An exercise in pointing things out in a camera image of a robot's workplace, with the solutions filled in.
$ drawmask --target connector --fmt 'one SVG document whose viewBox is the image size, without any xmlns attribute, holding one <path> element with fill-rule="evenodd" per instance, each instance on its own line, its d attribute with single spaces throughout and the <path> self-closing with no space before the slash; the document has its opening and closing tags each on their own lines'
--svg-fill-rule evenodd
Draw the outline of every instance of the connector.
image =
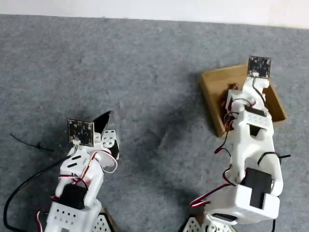
<svg viewBox="0 0 309 232">
<path fill-rule="evenodd" d="M 79 144 L 81 144 L 81 141 L 79 140 L 79 138 L 74 138 L 74 139 L 72 139 L 71 140 L 72 141 L 72 143 L 74 144 L 74 145 L 76 145 L 76 146 L 78 146 Z"/>
</svg>

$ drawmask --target black wire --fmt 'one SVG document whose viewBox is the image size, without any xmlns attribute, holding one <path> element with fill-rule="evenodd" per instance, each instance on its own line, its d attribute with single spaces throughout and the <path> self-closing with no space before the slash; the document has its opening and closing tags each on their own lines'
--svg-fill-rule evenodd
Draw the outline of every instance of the black wire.
<svg viewBox="0 0 309 232">
<path fill-rule="evenodd" d="M 15 232 L 27 232 L 26 230 L 22 230 L 22 229 L 19 229 L 19 228 L 16 228 L 16 227 L 13 227 L 11 225 L 9 225 L 8 223 L 8 219 L 7 219 L 7 213 L 8 213 L 8 208 L 9 208 L 9 205 L 10 205 L 10 202 L 12 201 L 13 197 L 24 187 L 26 186 L 31 180 L 35 179 L 36 177 L 40 176 L 41 174 L 49 171 L 50 169 L 58 166 L 59 164 L 61 164 L 63 161 L 71 158 L 73 155 L 75 155 L 76 151 L 78 149 L 78 146 L 75 147 L 74 149 L 74 152 L 62 159 L 60 159 L 59 161 L 57 161 L 56 163 L 42 169 L 41 171 L 39 171 L 38 173 L 34 174 L 33 176 L 29 177 L 27 180 L 25 180 L 20 186 L 18 186 L 13 192 L 12 194 L 9 196 L 8 200 L 6 201 L 5 203 L 5 206 L 4 206 L 4 210 L 3 210 L 3 224 L 6 228 L 8 228 L 9 230 L 11 231 L 15 231 Z"/>
<path fill-rule="evenodd" d="M 13 138 L 15 138 L 17 141 L 21 142 L 22 144 L 25 144 L 25 145 L 28 145 L 28 146 L 31 146 L 31 147 L 35 147 L 37 149 L 41 149 L 41 150 L 45 150 L 45 151 L 49 151 L 49 152 L 54 152 L 54 150 L 52 150 L 52 149 L 41 147 L 41 143 L 38 143 L 37 145 L 28 144 L 28 143 L 22 141 L 21 139 L 17 138 L 16 136 L 14 136 L 12 133 L 10 133 L 10 135 Z"/>
<path fill-rule="evenodd" d="M 248 101 L 247 99 L 245 99 L 245 98 L 235 98 L 235 99 L 233 99 L 232 102 L 231 102 L 231 107 L 232 107 L 232 103 L 233 103 L 234 101 L 237 101 L 237 100 L 243 100 L 243 101 L 249 103 L 249 105 L 252 105 L 251 102 L 249 102 L 249 101 Z"/>
<path fill-rule="evenodd" d="M 255 84 L 255 80 L 256 80 L 256 77 L 253 79 L 252 81 L 252 88 L 257 92 L 257 94 L 261 97 L 262 101 L 263 101 L 263 104 L 264 106 L 266 106 L 266 102 L 265 102 L 265 99 L 263 98 L 263 95 L 260 93 L 259 90 L 257 90 L 256 87 L 254 87 L 254 84 Z"/>
<path fill-rule="evenodd" d="M 231 157 L 231 153 L 226 148 L 222 147 L 220 150 L 226 151 L 228 153 L 229 157 Z"/>
<path fill-rule="evenodd" d="M 273 219 L 273 221 L 272 221 L 272 230 L 271 230 L 271 232 L 275 232 L 275 229 L 276 229 L 276 220 Z"/>
<path fill-rule="evenodd" d="M 261 157 L 259 158 L 259 160 L 257 161 L 257 165 L 260 165 L 260 162 L 262 161 L 262 159 L 264 158 L 265 155 L 268 155 L 268 154 L 275 154 L 278 156 L 279 160 L 280 160 L 280 164 L 281 164 L 281 159 L 284 159 L 284 158 L 288 158 L 288 157 L 291 157 L 291 155 L 285 155 L 285 156 L 280 156 L 280 154 L 278 152 L 275 152 L 275 151 L 268 151 L 268 152 L 264 152 Z"/>
</svg>

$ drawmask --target cable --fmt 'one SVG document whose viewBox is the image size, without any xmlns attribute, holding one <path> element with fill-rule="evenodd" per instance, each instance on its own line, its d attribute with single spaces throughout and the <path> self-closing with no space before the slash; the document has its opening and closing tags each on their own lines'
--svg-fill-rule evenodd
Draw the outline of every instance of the cable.
<svg viewBox="0 0 309 232">
<path fill-rule="evenodd" d="M 225 121 L 226 116 L 228 116 L 228 115 L 232 115 L 232 116 L 233 116 L 233 114 L 237 114 L 237 115 L 239 115 L 239 113 L 238 113 L 238 112 L 227 112 L 227 113 L 226 113 L 226 115 L 224 115 L 224 117 L 223 117 L 223 123 L 226 123 L 226 121 Z"/>
<path fill-rule="evenodd" d="M 225 145 L 226 140 L 227 140 L 227 135 L 228 135 L 228 132 L 230 131 L 230 127 L 231 127 L 233 121 L 234 121 L 234 120 L 232 120 L 232 121 L 229 123 L 228 128 L 227 128 L 227 131 L 226 131 L 225 139 L 224 139 L 223 143 L 222 143 L 217 149 L 215 149 L 215 151 L 214 151 L 215 154 L 218 154 L 219 151 L 221 151 L 222 148 L 223 148 L 223 146 Z"/>
<path fill-rule="evenodd" d="M 45 150 L 45 151 L 49 151 L 49 152 L 54 152 L 54 150 L 52 150 L 52 149 L 41 147 L 41 143 L 38 143 L 37 145 L 28 144 L 28 143 L 22 141 L 21 139 L 17 138 L 16 136 L 14 136 L 12 133 L 10 133 L 10 135 L 11 135 L 13 138 L 15 138 L 17 141 L 21 142 L 22 144 L 25 144 L 25 145 L 28 145 L 28 146 L 31 146 L 31 147 L 35 147 L 35 148 L 40 149 L 40 150 Z"/>
<path fill-rule="evenodd" d="M 264 152 L 261 157 L 259 158 L 259 160 L 257 161 L 257 165 L 260 166 L 260 162 L 262 161 L 262 159 L 264 158 L 265 155 L 268 155 L 268 154 L 275 154 L 278 156 L 279 160 L 280 160 L 280 164 L 281 164 L 281 159 L 284 159 L 284 158 L 288 158 L 288 157 L 291 157 L 291 155 L 284 155 L 284 156 L 280 156 L 280 154 L 278 152 L 275 152 L 275 151 L 268 151 L 268 152 Z"/>
<path fill-rule="evenodd" d="M 82 179 L 81 179 L 79 176 L 77 176 L 77 175 L 60 175 L 59 178 L 69 178 L 69 179 L 73 179 L 75 184 L 82 182 L 82 183 L 84 184 L 85 188 L 88 190 L 88 185 L 87 185 L 87 183 L 86 183 L 84 180 L 82 180 Z"/>
<path fill-rule="evenodd" d="M 9 208 L 9 205 L 10 205 L 10 202 L 12 201 L 13 197 L 24 187 L 26 186 L 31 180 L 35 179 L 36 177 L 40 176 L 41 174 L 51 170 L 52 168 L 58 166 L 59 164 L 61 164 L 63 161 L 71 158 L 72 156 L 75 155 L 75 153 L 77 152 L 77 149 L 78 149 L 78 145 L 75 145 L 74 146 L 74 151 L 72 154 L 60 159 L 59 161 L 55 162 L 54 164 L 42 169 L 41 171 L 37 172 L 36 174 L 32 175 L 31 177 L 29 177 L 27 180 L 25 180 L 20 186 L 18 186 L 14 191 L 13 193 L 9 196 L 8 200 L 6 201 L 5 203 L 5 206 L 4 206 L 4 210 L 3 210 L 3 223 L 4 223 L 4 226 L 11 230 L 11 231 L 15 231 L 15 232 L 27 232 L 26 230 L 22 230 L 22 229 L 19 229 L 19 228 L 16 228 L 14 226 L 11 226 L 9 225 L 8 223 L 8 219 L 7 219 L 7 213 L 8 213 L 8 208 Z"/>
<path fill-rule="evenodd" d="M 37 225 L 38 225 L 38 231 L 39 232 L 43 232 L 43 227 L 42 227 L 42 224 L 40 222 L 40 213 L 45 213 L 45 214 L 48 214 L 47 212 L 43 211 L 43 210 L 38 210 L 36 213 L 35 213 L 35 220 L 37 222 Z"/>
<path fill-rule="evenodd" d="M 82 174 L 82 177 L 81 177 L 82 180 L 84 179 L 84 177 L 86 176 L 86 173 L 88 172 L 88 170 L 89 170 L 89 168 L 90 168 L 90 166 L 89 166 L 90 162 L 91 162 L 92 160 L 96 160 L 96 161 L 99 163 L 99 161 L 98 161 L 97 159 L 95 159 L 95 156 L 96 156 L 96 154 L 97 154 L 98 152 L 101 152 L 101 153 L 104 153 L 104 154 L 108 155 L 110 158 L 112 158 L 112 160 L 113 160 L 113 161 L 115 162 L 115 164 L 116 164 L 115 168 L 114 168 L 112 171 L 106 171 L 106 170 L 104 170 L 104 169 L 102 168 L 102 170 L 103 170 L 105 173 L 109 173 L 109 174 L 110 174 L 110 173 L 113 173 L 113 172 L 115 172 L 116 169 L 118 168 L 118 162 L 117 162 L 117 160 L 111 155 L 111 153 L 109 153 L 109 152 L 107 152 L 107 151 L 104 151 L 104 150 L 98 150 L 98 151 L 95 151 L 94 153 L 92 153 L 91 158 L 90 158 L 90 160 L 89 160 L 89 162 L 88 162 L 87 167 L 83 170 L 83 174 Z"/>
<path fill-rule="evenodd" d="M 264 106 L 266 107 L 266 102 L 265 102 L 265 99 L 264 99 L 264 97 L 263 97 L 263 95 L 260 93 L 260 91 L 256 88 L 256 87 L 254 87 L 254 84 L 255 84 L 255 80 L 256 80 L 256 77 L 253 79 L 253 81 L 252 81 L 252 88 L 256 91 L 256 93 L 261 97 L 261 99 L 262 99 L 262 101 L 263 101 L 263 104 L 264 104 Z"/>
<path fill-rule="evenodd" d="M 233 99 L 232 102 L 231 102 L 231 107 L 232 107 L 232 103 L 233 103 L 234 101 L 237 101 L 237 100 L 243 100 L 243 101 L 249 103 L 249 105 L 252 105 L 251 102 L 249 102 L 249 101 L 248 101 L 247 99 L 245 99 L 245 98 L 235 98 L 235 99 Z"/>
<path fill-rule="evenodd" d="M 196 204 L 197 203 L 200 203 L 200 202 L 205 202 L 205 201 L 202 201 L 203 199 L 205 199 L 206 197 L 212 195 L 214 192 L 226 187 L 226 186 L 231 186 L 230 184 L 223 184 L 223 185 L 220 185 L 219 187 L 215 188 L 214 190 L 208 192 L 208 193 L 205 193 L 204 195 L 202 196 L 199 196 L 198 198 L 194 199 L 193 201 L 191 201 L 190 203 L 190 206 L 191 207 L 197 207 Z"/>
<path fill-rule="evenodd" d="M 210 203 L 211 203 L 210 201 L 200 201 L 199 203 L 191 205 L 191 208 L 197 208 L 197 207 L 200 207 L 202 205 L 206 205 L 206 204 L 210 204 Z"/>
<path fill-rule="evenodd" d="M 231 153 L 230 153 L 226 148 L 222 147 L 222 148 L 220 149 L 220 151 L 222 151 L 222 150 L 226 151 L 226 152 L 228 153 L 228 156 L 231 157 Z"/>
<path fill-rule="evenodd" d="M 276 220 L 273 219 L 271 232 L 275 232 L 275 229 L 276 229 Z"/>
<path fill-rule="evenodd" d="M 229 171 L 230 169 L 231 169 L 231 167 L 232 167 L 232 164 L 230 164 L 230 166 L 227 168 L 227 169 L 225 169 L 225 171 L 222 173 L 222 178 L 223 178 L 223 180 L 225 180 L 227 183 L 229 183 L 230 185 L 233 185 L 233 186 L 235 186 L 235 184 L 233 184 L 231 181 L 229 181 L 228 180 L 228 178 L 226 177 L 226 172 L 227 171 Z"/>
</svg>

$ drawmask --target white wire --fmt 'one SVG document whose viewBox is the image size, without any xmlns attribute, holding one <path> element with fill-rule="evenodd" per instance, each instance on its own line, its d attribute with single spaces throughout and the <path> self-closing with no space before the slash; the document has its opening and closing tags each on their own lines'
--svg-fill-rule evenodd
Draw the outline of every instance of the white wire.
<svg viewBox="0 0 309 232">
<path fill-rule="evenodd" d="M 39 216 L 40 216 L 40 212 L 41 210 L 39 210 L 36 214 L 36 219 L 37 219 L 37 223 L 39 224 L 39 227 L 40 227 L 40 231 L 39 232 L 43 232 L 43 227 L 42 227 L 42 224 L 40 222 L 40 219 L 39 219 Z"/>
<path fill-rule="evenodd" d="M 105 172 L 105 173 L 114 173 L 116 170 L 117 170 L 117 168 L 118 168 L 118 162 L 117 162 L 117 160 L 110 154 L 110 153 L 108 153 L 107 151 L 95 151 L 95 152 L 101 152 L 101 153 L 104 153 L 105 155 L 108 155 L 110 158 L 112 158 L 112 160 L 115 162 L 115 168 L 112 170 L 112 171 L 106 171 L 106 170 L 104 170 L 104 168 L 102 168 L 102 170 L 103 170 L 103 172 Z"/>
</svg>

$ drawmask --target perforated plate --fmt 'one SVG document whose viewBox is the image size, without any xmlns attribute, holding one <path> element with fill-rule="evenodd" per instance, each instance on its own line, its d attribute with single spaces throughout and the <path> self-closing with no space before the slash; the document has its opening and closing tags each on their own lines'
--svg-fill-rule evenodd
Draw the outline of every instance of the perforated plate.
<svg viewBox="0 0 309 232">
<path fill-rule="evenodd" d="M 183 232 L 202 232 L 202 229 L 196 218 L 190 217 L 183 229 Z"/>
<path fill-rule="evenodd" d="M 99 214 L 92 232 L 113 232 L 112 228 L 110 227 L 110 224 L 106 219 L 105 214 Z"/>
</svg>

